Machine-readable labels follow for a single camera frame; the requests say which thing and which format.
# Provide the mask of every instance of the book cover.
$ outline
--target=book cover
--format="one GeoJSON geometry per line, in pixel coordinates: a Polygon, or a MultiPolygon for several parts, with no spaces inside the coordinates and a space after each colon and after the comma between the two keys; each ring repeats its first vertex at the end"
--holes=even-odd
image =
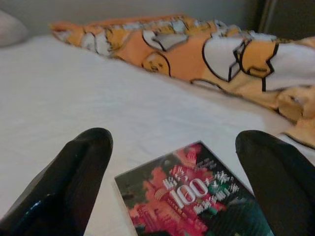
{"type": "Polygon", "coordinates": [[[254,196],[202,142],[115,181],[139,236],[273,236],[254,196]]]}

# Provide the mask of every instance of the bed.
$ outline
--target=bed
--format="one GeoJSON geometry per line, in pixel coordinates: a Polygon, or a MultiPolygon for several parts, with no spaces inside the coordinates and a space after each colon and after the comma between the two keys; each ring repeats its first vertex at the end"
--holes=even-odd
{"type": "Polygon", "coordinates": [[[237,134],[277,135],[291,124],[219,91],[148,73],[65,45],[50,35],[0,49],[0,215],[85,129],[111,131],[114,150],[88,236],[133,235],[114,177],[202,140],[250,189],[235,153],[237,134]]]}

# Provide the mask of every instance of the pillow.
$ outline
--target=pillow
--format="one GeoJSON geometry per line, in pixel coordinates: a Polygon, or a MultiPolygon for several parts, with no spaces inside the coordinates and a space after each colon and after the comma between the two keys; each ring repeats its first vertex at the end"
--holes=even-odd
{"type": "Polygon", "coordinates": [[[21,42],[28,34],[27,28],[18,19],[0,11],[0,47],[21,42]]]}

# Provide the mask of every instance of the orange blanket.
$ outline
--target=orange blanket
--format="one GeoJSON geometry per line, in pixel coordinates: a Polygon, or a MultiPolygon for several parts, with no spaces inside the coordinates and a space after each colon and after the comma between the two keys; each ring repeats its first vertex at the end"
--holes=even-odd
{"type": "Polygon", "coordinates": [[[315,38],[283,40],[184,15],[51,30],[99,55],[258,103],[296,123],[285,134],[315,148],[315,38]]]}

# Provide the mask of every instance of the white bed sheet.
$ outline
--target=white bed sheet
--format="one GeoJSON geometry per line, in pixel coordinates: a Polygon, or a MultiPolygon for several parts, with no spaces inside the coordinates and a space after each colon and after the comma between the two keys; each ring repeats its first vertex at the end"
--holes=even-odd
{"type": "Polygon", "coordinates": [[[235,153],[237,134],[289,126],[239,98],[35,37],[0,49],[0,216],[67,141],[104,127],[114,150],[86,235],[134,235],[114,176],[202,140],[250,187],[235,153]]]}

